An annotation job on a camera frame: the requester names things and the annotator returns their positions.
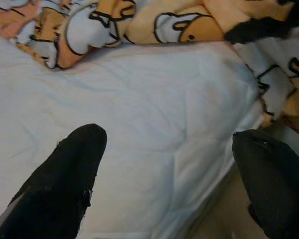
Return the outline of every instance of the white mattress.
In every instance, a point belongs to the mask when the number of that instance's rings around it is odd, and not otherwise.
[[[93,122],[108,145],[78,238],[171,239],[232,165],[232,133],[259,125],[257,93],[224,43],[125,45],[50,72],[0,38],[0,214]]]

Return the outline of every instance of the black object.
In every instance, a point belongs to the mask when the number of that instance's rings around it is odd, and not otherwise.
[[[107,142],[96,124],[73,131],[26,180],[0,217],[0,239],[74,239]]]
[[[235,133],[233,139],[251,216],[271,239],[299,239],[299,157],[258,130]]]
[[[224,39],[231,43],[248,43],[265,37],[287,38],[293,27],[299,26],[299,0],[278,0],[279,4],[294,2],[295,5],[285,21],[271,17],[251,18],[241,22],[225,33]]]

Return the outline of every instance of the beige carpet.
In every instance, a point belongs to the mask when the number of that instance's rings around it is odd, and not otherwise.
[[[207,215],[199,219],[187,239],[268,239],[251,219],[249,199],[236,168]]]

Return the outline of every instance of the printed blanket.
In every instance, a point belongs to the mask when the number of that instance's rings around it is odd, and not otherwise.
[[[236,43],[262,90],[263,125],[283,115],[299,132],[299,42],[277,39],[297,27],[299,0],[0,0],[0,35],[50,69],[122,42]]]

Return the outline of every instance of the bed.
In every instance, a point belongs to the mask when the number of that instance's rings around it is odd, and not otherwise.
[[[172,239],[262,117],[257,81],[223,42],[101,49],[53,72],[0,38],[0,214],[58,141],[86,123],[108,145],[79,239]]]

